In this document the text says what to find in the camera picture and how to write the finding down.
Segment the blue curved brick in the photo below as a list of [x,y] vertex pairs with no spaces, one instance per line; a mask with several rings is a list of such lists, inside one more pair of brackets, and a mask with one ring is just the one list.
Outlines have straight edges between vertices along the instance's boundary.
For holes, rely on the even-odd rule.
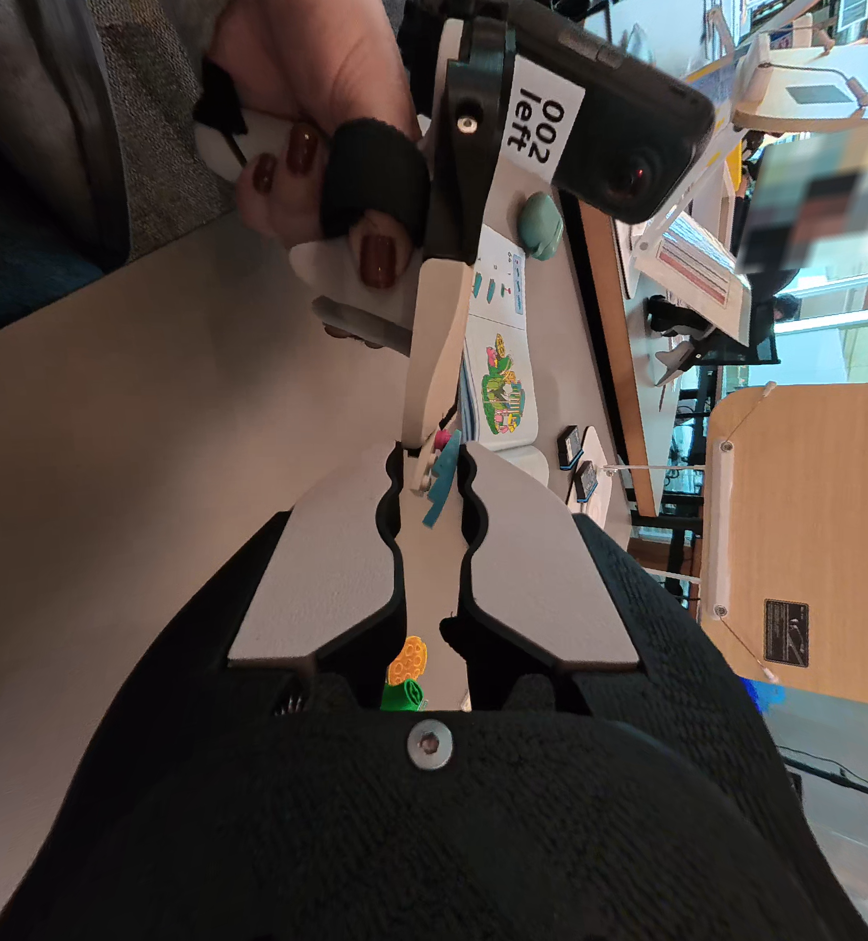
[[430,503],[430,507],[422,523],[428,529],[434,528],[440,518],[440,514],[450,495],[456,473],[460,445],[463,441],[463,433],[461,429],[456,429],[451,432],[452,438],[450,443],[440,452],[433,467],[432,486],[427,492],[427,500]]

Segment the person's grey cardigan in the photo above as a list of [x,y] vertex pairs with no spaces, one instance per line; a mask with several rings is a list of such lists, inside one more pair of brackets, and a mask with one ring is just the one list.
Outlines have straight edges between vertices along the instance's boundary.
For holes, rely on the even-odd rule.
[[0,1],[0,154],[101,262],[228,212],[193,110],[226,1]]

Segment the light wooden panel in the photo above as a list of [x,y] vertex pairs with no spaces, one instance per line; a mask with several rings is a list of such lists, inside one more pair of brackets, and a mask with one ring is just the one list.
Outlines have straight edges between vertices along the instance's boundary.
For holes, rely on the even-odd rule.
[[715,407],[699,594],[737,674],[868,704],[868,383]]

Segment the white printed sheet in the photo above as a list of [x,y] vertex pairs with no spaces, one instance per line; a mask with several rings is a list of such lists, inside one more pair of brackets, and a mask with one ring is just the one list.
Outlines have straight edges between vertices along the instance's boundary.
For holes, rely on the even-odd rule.
[[632,242],[636,271],[688,306],[713,327],[746,346],[752,288],[736,271],[734,256],[689,214],[680,213],[661,233],[650,221]]

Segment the light blue instruction booklet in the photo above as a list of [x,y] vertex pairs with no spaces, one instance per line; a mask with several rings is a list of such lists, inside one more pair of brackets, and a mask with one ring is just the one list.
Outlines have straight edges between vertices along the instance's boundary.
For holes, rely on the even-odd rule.
[[482,444],[547,486],[547,460],[535,445],[538,411],[526,331],[525,261],[515,242],[483,226],[458,411],[463,441]]

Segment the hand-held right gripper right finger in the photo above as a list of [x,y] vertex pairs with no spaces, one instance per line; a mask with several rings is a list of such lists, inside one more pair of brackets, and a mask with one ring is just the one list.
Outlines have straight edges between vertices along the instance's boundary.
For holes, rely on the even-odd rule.
[[461,446],[466,549],[441,635],[463,660],[473,712],[498,712],[525,679],[562,712],[590,712],[586,677],[640,675],[640,653],[579,526],[533,477],[481,444]]

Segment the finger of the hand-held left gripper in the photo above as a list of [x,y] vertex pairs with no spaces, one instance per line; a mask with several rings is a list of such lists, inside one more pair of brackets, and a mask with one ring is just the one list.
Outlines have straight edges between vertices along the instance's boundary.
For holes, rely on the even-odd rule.
[[419,451],[454,404],[473,279],[473,267],[460,261],[422,263],[404,392],[408,451]]

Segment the white mat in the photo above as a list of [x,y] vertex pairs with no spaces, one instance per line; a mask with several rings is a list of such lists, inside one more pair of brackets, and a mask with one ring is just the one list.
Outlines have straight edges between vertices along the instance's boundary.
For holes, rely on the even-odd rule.
[[573,514],[588,516],[602,527],[605,524],[609,510],[614,478],[609,471],[605,470],[605,467],[610,464],[610,461],[604,452],[596,430],[592,426],[587,426],[583,430],[582,437],[583,454],[579,463],[582,460],[591,460],[592,463],[595,464],[597,470],[597,489],[591,500],[583,505],[578,504],[572,496],[571,481],[575,470],[573,469],[569,481],[568,507]]

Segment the person's left hand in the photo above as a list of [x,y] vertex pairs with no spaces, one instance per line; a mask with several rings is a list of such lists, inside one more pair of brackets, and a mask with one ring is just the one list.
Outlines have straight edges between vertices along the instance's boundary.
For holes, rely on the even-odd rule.
[[236,184],[243,221],[286,248],[323,236],[322,178],[340,125],[375,119],[420,140],[382,2],[229,2],[207,55],[242,105],[292,123],[280,152],[249,162]]

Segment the colourful brick flower model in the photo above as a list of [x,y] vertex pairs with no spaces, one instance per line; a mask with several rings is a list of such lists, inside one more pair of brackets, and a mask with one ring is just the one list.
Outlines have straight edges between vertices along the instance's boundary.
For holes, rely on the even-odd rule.
[[398,656],[388,666],[380,709],[383,712],[420,712],[426,698],[419,679],[425,672],[427,646],[417,636],[408,636]]

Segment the teal soft object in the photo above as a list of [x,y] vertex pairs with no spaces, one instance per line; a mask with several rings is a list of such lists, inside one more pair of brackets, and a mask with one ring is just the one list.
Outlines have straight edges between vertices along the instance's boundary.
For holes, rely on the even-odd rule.
[[519,241],[526,255],[536,261],[549,261],[563,240],[565,225],[552,196],[535,192],[522,204],[517,219]]

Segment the beige small brick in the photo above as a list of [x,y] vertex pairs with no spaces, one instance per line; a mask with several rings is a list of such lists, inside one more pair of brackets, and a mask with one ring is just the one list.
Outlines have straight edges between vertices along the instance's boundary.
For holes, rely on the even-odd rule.
[[424,496],[432,486],[433,467],[440,455],[436,428],[422,445],[404,448],[404,486],[416,496]]

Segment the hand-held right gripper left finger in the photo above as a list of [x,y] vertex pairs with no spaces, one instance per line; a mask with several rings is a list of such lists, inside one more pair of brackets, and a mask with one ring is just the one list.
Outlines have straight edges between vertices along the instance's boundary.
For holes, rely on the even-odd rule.
[[231,668],[302,680],[343,677],[377,710],[406,637],[404,563],[396,538],[404,452],[376,443],[296,502],[228,651]]

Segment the black white tool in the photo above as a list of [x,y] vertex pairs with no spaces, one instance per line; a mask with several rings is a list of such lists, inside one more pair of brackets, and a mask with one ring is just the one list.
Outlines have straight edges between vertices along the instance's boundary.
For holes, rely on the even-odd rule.
[[788,319],[779,314],[776,297],[753,303],[749,314],[748,340],[739,343],[695,310],[669,302],[663,296],[645,301],[650,330],[666,338],[681,337],[671,350],[658,352],[663,365],[657,385],[663,387],[693,367],[751,366],[779,362],[776,358],[774,324]]

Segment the person's jeans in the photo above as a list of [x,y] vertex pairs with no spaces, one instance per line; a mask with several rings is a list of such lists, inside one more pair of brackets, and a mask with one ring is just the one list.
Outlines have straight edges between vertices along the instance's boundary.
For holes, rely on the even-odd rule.
[[126,260],[122,253],[70,233],[0,151],[0,329]]

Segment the grey desk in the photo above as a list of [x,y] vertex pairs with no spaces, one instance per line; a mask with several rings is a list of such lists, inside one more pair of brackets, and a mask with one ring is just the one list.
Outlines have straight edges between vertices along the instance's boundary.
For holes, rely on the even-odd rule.
[[400,437],[406,371],[325,335],[234,215],[0,330],[0,911],[156,635],[276,512]]

